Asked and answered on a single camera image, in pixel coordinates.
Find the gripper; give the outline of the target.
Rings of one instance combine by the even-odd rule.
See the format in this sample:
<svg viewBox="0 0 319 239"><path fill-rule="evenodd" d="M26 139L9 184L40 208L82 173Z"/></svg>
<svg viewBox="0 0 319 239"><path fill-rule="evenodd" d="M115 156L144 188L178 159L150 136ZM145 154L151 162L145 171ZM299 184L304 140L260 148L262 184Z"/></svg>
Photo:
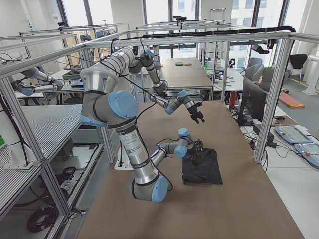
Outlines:
<svg viewBox="0 0 319 239"><path fill-rule="evenodd" d="M199 149L197 147L193 147L188 151L189 157L191 162L196 162L197 161L197 155L199 153Z"/></svg>
<svg viewBox="0 0 319 239"><path fill-rule="evenodd" d="M202 112L197 110L197 106L192 106L188 108L188 111L190 113L191 118L199 124L198 119L200 119L202 122L205 122L204 116L202 116Z"/></svg>

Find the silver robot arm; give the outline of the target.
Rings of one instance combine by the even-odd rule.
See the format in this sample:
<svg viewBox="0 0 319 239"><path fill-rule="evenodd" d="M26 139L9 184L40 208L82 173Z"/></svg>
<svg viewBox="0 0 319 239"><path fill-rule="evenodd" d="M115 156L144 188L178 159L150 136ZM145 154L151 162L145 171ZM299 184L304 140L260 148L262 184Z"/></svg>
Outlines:
<svg viewBox="0 0 319 239"><path fill-rule="evenodd" d="M197 124L205 122L203 113L197 109L202 103L196 103L186 90L180 91L174 100L167 100L162 97L162 94L168 89L168 83L160 79L154 64L154 56L149 49L141 50L135 56L135 60L137 62L129 67L129 72L133 73L134 70L140 70L142 67L146 69L152 81L152 87L146 90L150 101L163 107L169 115L174 113L181 105L185 105L193 121Z"/></svg>
<svg viewBox="0 0 319 239"><path fill-rule="evenodd" d="M132 47L122 47L110 56L81 71L84 98L80 120L95 127L110 127L115 130L133 172L128 183L131 196L138 200L161 202L172 187L170 181L159 170L158 165L169 154L183 158L194 144L188 129L178 131L178 140L162 143L153 154L149 154L137 126L138 104L134 96L126 90L118 90L117 85L126 79L126 74L134 74L145 68L152 80L148 90L149 99L172 114L180 106L185 106L191 118L203 122L204 116L185 90L180 91L175 100L161 96L167 83L160 79L150 53Z"/></svg>

